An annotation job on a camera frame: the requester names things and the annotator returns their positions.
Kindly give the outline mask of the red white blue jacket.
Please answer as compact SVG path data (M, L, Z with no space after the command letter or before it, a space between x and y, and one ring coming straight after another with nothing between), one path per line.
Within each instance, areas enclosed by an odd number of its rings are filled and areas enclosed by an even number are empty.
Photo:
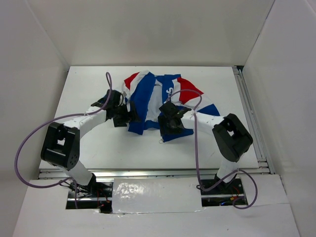
M159 108L167 101L179 109L187 107L207 115L221 116L210 99L180 74L157 76L149 71L137 72L123 81L121 92L128 101L135 103L141 122L130 122L128 131L138 135L148 129L159 130ZM192 129L186 129L178 135L161 137L168 142L193 133Z

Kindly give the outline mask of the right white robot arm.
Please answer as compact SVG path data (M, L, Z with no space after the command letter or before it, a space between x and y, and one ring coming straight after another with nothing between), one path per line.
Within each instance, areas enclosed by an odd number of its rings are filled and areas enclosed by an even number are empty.
M253 144L253 138L235 114L213 116L183 107L179 109L172 102L165 102L160 108L158 122L161 135L178 135L192 129L195 137L196 171L200 190L216 190L222 194L232 189L232 181L239 172L238 162ZM206 188L200 178L198 164L198 132L213 135L223 160L215 178L216 182Z

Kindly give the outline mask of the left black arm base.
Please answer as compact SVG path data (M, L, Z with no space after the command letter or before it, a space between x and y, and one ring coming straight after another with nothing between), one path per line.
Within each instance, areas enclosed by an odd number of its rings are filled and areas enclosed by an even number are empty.
M103 214L112 213L113 184L113 182L96 182L91 190L78 185L77 191L75 191L75 184L73 182L68 183L66 185L69 191L66 209L95 209Z

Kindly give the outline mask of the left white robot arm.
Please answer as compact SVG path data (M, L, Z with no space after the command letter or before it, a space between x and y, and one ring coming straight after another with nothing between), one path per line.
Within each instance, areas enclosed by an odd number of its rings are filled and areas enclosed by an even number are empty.
M122 92L108 90L85 113L63 123L50 123L44 139L41 159L74 178L86 197L97 193L97 184L94 182L95 175L79 160L80 140L108 120L112 120L115 127L124 127L130 122L139 122L140 118L133 101L128 101Z

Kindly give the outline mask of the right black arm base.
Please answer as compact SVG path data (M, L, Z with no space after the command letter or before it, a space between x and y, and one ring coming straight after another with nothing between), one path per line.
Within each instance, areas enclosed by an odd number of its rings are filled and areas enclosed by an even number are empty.
M202 207L231 206L234 200L235 205L248 205L240 178L236 178L225 189L220 185L208 192L202 191L199 185L197 189L200 190Z

